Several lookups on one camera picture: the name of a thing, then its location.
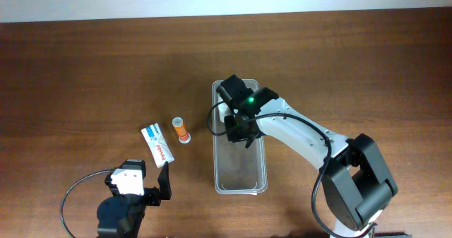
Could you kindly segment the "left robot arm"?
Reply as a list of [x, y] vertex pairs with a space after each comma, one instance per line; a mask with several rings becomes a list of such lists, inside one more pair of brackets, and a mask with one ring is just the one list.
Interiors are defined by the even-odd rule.
[[128, 159], [105, 178], [112, 196], [97, 208], [97, 235], [104, 238], [136, 238], [148, 206], [158, 207], [172, 197], [169, 163], [165, 162], [157, 178], [158, 187], [145, 188], [143, 160]]

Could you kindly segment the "white pump bottle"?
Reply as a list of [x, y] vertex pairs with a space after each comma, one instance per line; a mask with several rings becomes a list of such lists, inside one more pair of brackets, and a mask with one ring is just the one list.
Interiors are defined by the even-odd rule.
[[218, 95], [218, 113], [219, 119], [222, 123], [225, 122], [225, 117], [230, 115], [230, 108], [225, 101]]

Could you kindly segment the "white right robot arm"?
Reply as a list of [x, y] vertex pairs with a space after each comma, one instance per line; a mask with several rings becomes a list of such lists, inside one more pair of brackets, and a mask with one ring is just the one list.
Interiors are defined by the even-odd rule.
[[311, 194], [323, 189], [335, 216], [331, 237], [373, 237], [376, 219], [398, 187], [376, 142], [333, 132], [294, 110], [276, 92], [236, 75], [212, 85], [207, 126], [213, 135], [215, 189], [259, 194], [267, 188], [264, 136], [284, 143], [319, 173]]

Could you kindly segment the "orange tablet tube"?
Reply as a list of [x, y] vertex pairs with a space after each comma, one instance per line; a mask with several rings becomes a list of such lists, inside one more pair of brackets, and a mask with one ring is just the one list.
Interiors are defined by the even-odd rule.
[[191, 140], [190, 133], [186, 130], [184, 120], [181, 117], [175, 117], [172, 120], [172, 125], [177, 133], [180, 143], [186, 144]]

